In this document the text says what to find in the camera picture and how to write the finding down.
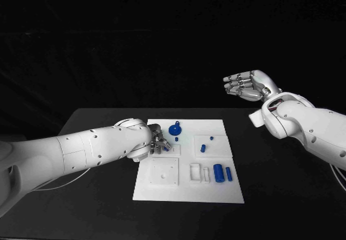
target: table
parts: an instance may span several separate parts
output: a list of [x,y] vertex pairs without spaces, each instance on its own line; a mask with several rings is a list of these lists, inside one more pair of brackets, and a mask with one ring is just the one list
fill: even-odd
[[248,115],[255,110],[81,108],[59,133],[101,128],[127,118],[222,119],[245,204],[133,201],[138,164],[123,158],[92,168],[68,186],[29,193],[0,219],[0,236],[76,240],[339,236],[346,232],[346,192],[329,164],[298,140],[278,140],[264,126],[254,127]]

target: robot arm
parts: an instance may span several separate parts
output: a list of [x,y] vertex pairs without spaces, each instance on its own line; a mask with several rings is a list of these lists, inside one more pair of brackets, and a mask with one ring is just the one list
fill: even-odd
[[22,142],[0,141],[0,217],[23,196],[53,179],[128,157],[172,148],[161,127],[140,119],[63,136]]
[[223,78],[226,93],[264,102],[249,115],[255,127],[265,125],[275,138],[298,139],[304,149],[346,170],[346,116],[316,108],[304,97],[283,90],[267,74],[248,71]]

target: blue object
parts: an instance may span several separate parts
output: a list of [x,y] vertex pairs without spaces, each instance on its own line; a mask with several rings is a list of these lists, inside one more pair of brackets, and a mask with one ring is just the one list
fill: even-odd
[[231,168],[229,167],[225,168],[225,172],[226,172],[228,181],[231,182],[234,179],[232,179]]
[[216,183],[223,183],[225,182],[225,176],[223,176],[223,170],[222,170],[222,165],[221,164],[213,165],[213,175],[215,175]]
[[206,145],[202,145],[200,152],[203,153],[206,151]]
[[172,125],[172,126],[169,127],[169,129],[167,129],[169,134],[173,135],[173,136],[177,136],[177,135],[180,134],[180,132],[182,132],[182,128],[180,128],[179,125],[180,125],[180,124],[179,124],[179,121],[176,121],[176,122],[174,122],[174,125]]

